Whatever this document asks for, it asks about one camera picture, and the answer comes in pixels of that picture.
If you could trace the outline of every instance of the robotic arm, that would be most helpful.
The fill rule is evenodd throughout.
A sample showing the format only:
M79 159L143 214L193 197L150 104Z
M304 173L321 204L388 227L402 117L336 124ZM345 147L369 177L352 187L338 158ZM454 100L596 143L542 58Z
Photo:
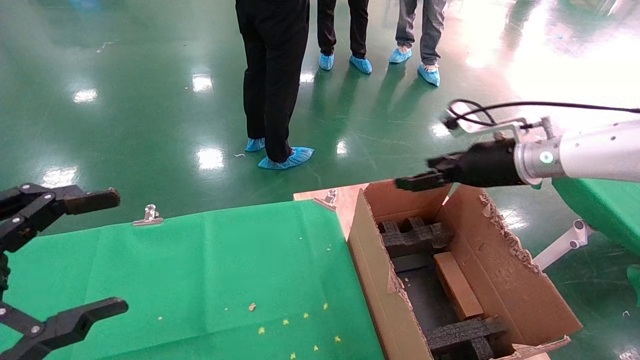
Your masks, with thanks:
M53 350L84 340L91 326L126 312L127 303L109 298L62 311L41 322L3 302L10 269L5 252L16 252L62 215L78 215L120 204L112 188L88 193L76 185L44 188L24 184L0 192L0 323L22 334L0 360L40 360Z
M554 136L548 118L539 122L517 118L487 124L475 115L468 115L471 113L464 103L455 102L444 124L454 136L494 133L495 141L476 143L467 151L428 159L427 166L432 170L396 179L396 186L414 192L448 183L483 188L539 186L542 179L554 177L640 182L640 120ZM544 129L544 137L532 133L537 127ZM506 138L497 131L512 132L513 137Z

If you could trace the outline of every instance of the green light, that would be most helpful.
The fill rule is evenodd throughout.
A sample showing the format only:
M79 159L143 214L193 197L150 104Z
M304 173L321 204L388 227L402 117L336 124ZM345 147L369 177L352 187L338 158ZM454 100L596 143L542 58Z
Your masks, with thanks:
M540 153L540 161L545 164L551 164L554 162L554 155L548 151L543 151Z

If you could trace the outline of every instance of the metal clip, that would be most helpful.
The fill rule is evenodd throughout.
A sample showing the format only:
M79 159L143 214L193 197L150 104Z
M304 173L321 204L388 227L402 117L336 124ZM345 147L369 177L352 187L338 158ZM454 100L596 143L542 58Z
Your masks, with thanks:
M162 224L163 221L164 219L160 217L160 213L156 211L156 206L149 204L145 207L145 218L143 220L134 221L133 226L156 225Z
M316 204L320 204L322 206L324 206L325 208L331 210L331 211L335 211L336 207L335 207L335 202L338 198L338 190L336 189L331 189L329 190L329 192L326 194L326 197L324 199L320 199L319 197L314 197L314 202Z

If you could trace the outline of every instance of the green cloth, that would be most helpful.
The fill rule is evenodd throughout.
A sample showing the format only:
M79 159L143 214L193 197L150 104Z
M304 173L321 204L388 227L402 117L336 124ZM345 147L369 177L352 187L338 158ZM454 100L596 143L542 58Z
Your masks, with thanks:
M602 179L553 179L554 188L587 224L640 256L640 183ZM627 268L640 307L640 266Z
M129 303L48 359L383 359L338 219L310 200L43 236L10 267L5 301L41 320ZM1 350L18 338L0 327Z

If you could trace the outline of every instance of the blue shoe cover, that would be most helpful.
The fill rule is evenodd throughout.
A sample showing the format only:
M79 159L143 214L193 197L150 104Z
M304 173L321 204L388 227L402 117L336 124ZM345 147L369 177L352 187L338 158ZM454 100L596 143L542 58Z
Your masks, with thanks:
M440 86L440 71L427 71L422 64L418 65L418 74L429 84Z
M264 138L249 139L244 151L260 151L262 149L264 149Z
M289 156L289 159L283 163L277 163L271 161L269 158L262 159L258 166L261 168L270 168L272 170L285 170L290 167L297 167L302 165L311 158L314 150L308 147L292 147L293 155Z
M318 65L320 65L320 69L323 70L331 70L333 68L333 54L327 56L323 53L320 53L320 59L318 59Z
M370 74L373 71L371 63L367 59L358 59L357 57L351 55L351 57L349 58L349 62L352 63L356 67L356 69L365 74Z
M391 57L389 58L389 62L399 64L408 60L411 57L411 55L412 55L411 49L409 49L409 51L407 51L406 53L403 53L402 51L400 51L400 49L396 48L396 50L394 50L394 52L391 54Z

